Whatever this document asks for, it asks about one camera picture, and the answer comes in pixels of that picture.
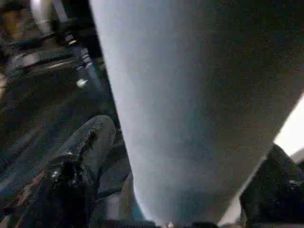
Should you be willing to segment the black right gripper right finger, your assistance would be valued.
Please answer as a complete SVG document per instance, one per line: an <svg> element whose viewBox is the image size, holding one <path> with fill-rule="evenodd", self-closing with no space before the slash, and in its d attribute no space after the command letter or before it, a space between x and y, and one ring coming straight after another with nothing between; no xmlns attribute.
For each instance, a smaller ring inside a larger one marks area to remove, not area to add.
<svg viewBox="0 0 304 228"><path fill-rule="evenodd" d="M273 145L240 196L248 225L302 225L304 171Z"/></svg>

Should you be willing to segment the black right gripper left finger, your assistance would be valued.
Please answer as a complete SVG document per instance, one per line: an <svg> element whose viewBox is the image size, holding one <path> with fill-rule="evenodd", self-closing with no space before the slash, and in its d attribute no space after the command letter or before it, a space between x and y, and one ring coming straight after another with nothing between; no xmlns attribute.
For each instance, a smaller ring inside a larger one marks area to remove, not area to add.
<svg viewBox="0 0 304 228"><path fill-rule="evenodd" d="M115 133L107 115L94 116L78 128L42 172L1 210L1 227L86 228Z"/></svg>

